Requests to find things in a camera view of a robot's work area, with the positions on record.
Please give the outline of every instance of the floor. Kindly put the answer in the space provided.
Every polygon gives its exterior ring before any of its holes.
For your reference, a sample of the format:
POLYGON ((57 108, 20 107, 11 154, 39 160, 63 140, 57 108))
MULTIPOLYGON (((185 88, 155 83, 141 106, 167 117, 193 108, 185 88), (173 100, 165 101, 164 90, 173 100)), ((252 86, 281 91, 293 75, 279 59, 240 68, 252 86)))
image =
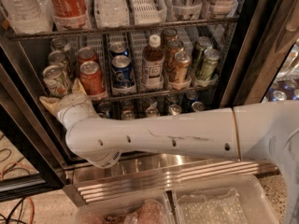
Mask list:
MULTIPOLYGON (((10 142, 0 133, 0 170, 3 170, 5 165, 12 162, 21 162, 31 174, 36 172, 31 164, 23 159, 21 153, 10 144, 10 142), (11 154, 6 159, 8 151, 1 152, 3 149, 11 149, 11 154)), ((6 173, 5 178, 13 178, 14 176, 27 175, 23 169, 16 169, 14 172, 6 173)), ((284 181, 281 175, 261 175, 258 176, 259 181, 271 203, 274 212, 282 223, 285 204, 286 204, 286 190, 284 181)), ((34 206, 34 224, 71 224, 74 223, 74 216, 77 212, 76 206, 68 199, 62 190, 52 191, 44 194, 39 194, 30 197, 34 206)), ((19 200, 0 203, 0 214, 8 217, 9 213, 13 210, 14 206, 19 200)), ((30 216, 33 210, 30 201, 25 199, 21 211, 21 205, 16 209, 12 218, 20 220, 22 223, 30 223, 30 216)), ((0 224, 5 224, 5 221, 0 217, 0 224)))

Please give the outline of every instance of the bottle label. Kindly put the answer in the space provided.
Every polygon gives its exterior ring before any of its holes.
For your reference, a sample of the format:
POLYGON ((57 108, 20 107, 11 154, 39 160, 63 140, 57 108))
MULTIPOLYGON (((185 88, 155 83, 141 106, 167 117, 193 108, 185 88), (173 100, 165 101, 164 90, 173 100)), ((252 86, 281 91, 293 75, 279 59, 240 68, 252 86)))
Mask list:
POLYGON ((142 82, 148 85, 159 84, 164 59, 157 62, 148 62, 143 60, 142 82))

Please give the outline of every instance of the juice bottle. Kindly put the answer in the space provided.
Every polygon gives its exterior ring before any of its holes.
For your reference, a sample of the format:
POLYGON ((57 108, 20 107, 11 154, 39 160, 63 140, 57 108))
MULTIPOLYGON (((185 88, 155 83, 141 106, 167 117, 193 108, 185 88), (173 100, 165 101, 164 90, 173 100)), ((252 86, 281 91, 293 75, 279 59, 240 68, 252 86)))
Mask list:
POLYGON ((146 86, 157 86, 161 82, 164 53, 161 49, 161 38, 158 35, 149 37, 149 44, 142 52, 142 82, 146 86))

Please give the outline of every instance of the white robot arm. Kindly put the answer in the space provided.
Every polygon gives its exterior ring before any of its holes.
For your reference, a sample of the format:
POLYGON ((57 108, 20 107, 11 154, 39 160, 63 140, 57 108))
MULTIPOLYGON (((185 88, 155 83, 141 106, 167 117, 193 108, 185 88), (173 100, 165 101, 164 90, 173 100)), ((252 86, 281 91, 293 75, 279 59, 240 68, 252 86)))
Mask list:
POLYGON ((278 166, 288 191, 285 223, 299 224, 299 103, 245 105, 154 119, 100 119, 88 97, 66 96, 56 108, 66 143, 95 166, 122 152, 266 161, 278 166))

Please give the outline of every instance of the red can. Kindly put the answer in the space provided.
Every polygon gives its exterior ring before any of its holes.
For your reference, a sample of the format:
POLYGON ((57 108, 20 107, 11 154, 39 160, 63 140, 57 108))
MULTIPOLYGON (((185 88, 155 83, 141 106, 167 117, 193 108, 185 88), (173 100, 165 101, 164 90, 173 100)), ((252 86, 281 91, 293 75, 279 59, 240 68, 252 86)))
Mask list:
POLYGON ((85 47, 78 51, 77 55, 78 66, 81 66, 86 62, 96 62, 99 63, 99 55, 91 47, 85 47))
POLYGON ((82 16, 86 13, 85 0, 51 0, 55 15, 61 18, 82 16))
POLYGON ((99 63, 83 63, 80 67, 79 76, 88 95, 96 95, 106 91, 104 76, 99 63))

